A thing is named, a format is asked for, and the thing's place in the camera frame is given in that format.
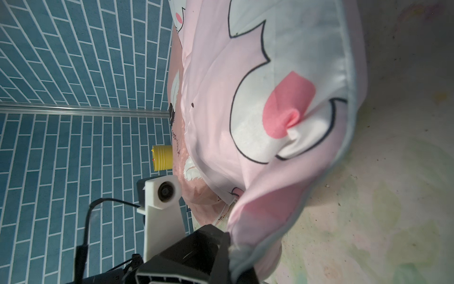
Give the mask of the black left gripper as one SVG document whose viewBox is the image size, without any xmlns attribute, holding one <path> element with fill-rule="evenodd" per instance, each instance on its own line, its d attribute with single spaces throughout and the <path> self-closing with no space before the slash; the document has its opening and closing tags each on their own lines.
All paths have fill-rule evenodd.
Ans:
<svg viewBox="0 0 454 284">
<path fill-rule="evenodd" d="M 125 268 L 85 278 L 82 256 L 76 254 L 74 284 L 229 284 L 228 247 L 230 235 L 206 225 L 161 253 L 144 260 L 139 254 Z"/>
</svg>

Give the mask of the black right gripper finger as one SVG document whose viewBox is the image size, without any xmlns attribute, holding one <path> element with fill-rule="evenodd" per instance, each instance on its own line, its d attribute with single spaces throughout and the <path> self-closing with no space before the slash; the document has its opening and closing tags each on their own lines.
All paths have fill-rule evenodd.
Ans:
<svg viewBox="0 0 454 284">
<path fill-rule="evenodd" d="M 252 267 L 243 272 L 237 279 L 236 284 L 259 284 L 254 268 Z"/>
</svg>

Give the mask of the light pink cartoon pillow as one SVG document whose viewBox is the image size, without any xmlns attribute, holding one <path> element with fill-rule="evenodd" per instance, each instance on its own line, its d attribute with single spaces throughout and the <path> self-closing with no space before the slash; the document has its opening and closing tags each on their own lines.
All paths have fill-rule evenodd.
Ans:
<svg viewBox="0 0 454 284">
<path fill-rule="evenodd" d="M 186 147 L 229 207 L 233 283 L 266 279 L 367 94 L 356 1 L 170 1 Z"/>
</svg>

